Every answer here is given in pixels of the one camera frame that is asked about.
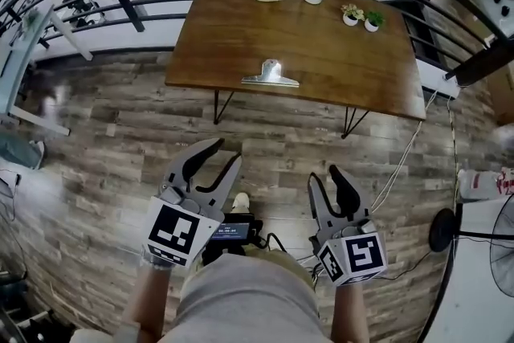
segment white desk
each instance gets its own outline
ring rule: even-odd
[[[22,83],[23,75],[31,61],[31,53],[49,21],[54,24],[55,28],[63,34],[68,42],[70,42],[86,60],[93,58],[89,50],[84,49],[77,43],[68,25],[55,14],[53,5],[46,11],[40,12],[40,15],[36,18],[29,31],[14,42],[9,58],[3,68],[2,75],[0,76],[0,115],[3,115],[5,119],[6,115],[10,114],[20,119],[30,121],[35,125],[68,136],[70,129],[29,113],[14,104],[20,84]],[[20,24],[21,23],[14,25],[4,33],[2,43],[8,43],[13,38]]]

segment table leg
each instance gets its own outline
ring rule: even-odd
[[[18,108],[13,106],[9,113],[13,116],[19,117],[20,119],[24,119],[26,121],[30,121],[34,125],[41,126],[46,129],[53,130],[56,133],[61,133],[64,136],[69,136],[70,129],[64,128],[63,126],[56,125],[54,122],[51,122],[47,119],[43,119],[42,117],[33,115],[22,108]]]
[[[60,31],[69,43],[86,59],[91,60],[93,55],[88,49],[84,49],[76,41],[76,37],[71,32],[70,28],[64,23],[54,11],[51,12],[50,20],[54,24],[55,29]]]
[[[347,122],[348,120],[348,108],[346,108],[346,114],[345,114],[345,130],[343,131],[343,134],[341,134],[341,139],[346,139],[346,137],[359,125],[359,123],[362,122],[362,120],[366,117],[366,115],[369,113],[369,110],[366,111],[361,118],[357,121],[356,124],[352,125],[353,118],[355,117],[355,112],[357,110],[354,109],[352,113],[352,117],[350,118],[350,122]]]
[[[219,90],[214,90],[214,124],[217,125],[219,123],[219,120],[225,111],[226,106],[228,105],[228,102],[230,102],[230,99],[232,99],[232,96],[234,95],[234,92],[228,96],[228,99],[226,100],[225,104],[222,107],[222,111],[218,115],[218,100],[219,100]]]

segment flower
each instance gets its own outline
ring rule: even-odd
[[[353,16],[357,20],[364,20],[364,11],[357,9],[357,6],[353,4],[341,6],[341,10],[346,16]]]

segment person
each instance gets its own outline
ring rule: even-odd
[[[238,194],[232,213],[248,213],[248,207],[248,196]],[[316,293],[307,270],[279,250],[247,247],[245,252],[245,256],[223,254],[205,267],[193,264],[182,288],[172,329],[164,337],[161,335],[171,263],[144,254],[115,340],[127,343],[330,342],[322,331]],[[360,284],[337,288],[331,340],[369,342]],[[85,342],[108,343],[112,338],[101,332],[79,330],[71,339],[71,343]]]
[[[0,157],[11,163],[39,169],[45,154],[42,141],[25,141],[13,133],[0,131]]]

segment black metal table leg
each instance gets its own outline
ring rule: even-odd
[[[232,99],[232,96],[234,95],[234,92],[228,96],[228,99],[226,100],[225,104],[222,107],[222,111],[218,115],[218,101],[219,101],[219,90],[214,90],[214,124],[217,125],[219,123],[219,120],[225,111],[226,106],[228,105],[228,102],[230,102],[230,99]]]
[[[364,113],[361,118],[357,121],[356,124],[352,125],[353,118],[355,117],[355,112],[357,110],[354,109],[352,113],[352,117],[350,118],[350,122],[348,122],[348,108],[346,108],[346,114],[345,114],[345,130],[343,131],[343,134],[341,134],[341,139],[345,139],[358,125],[362,122],[362,120],[366,117],[366,115],[369,113],[369,110]]]

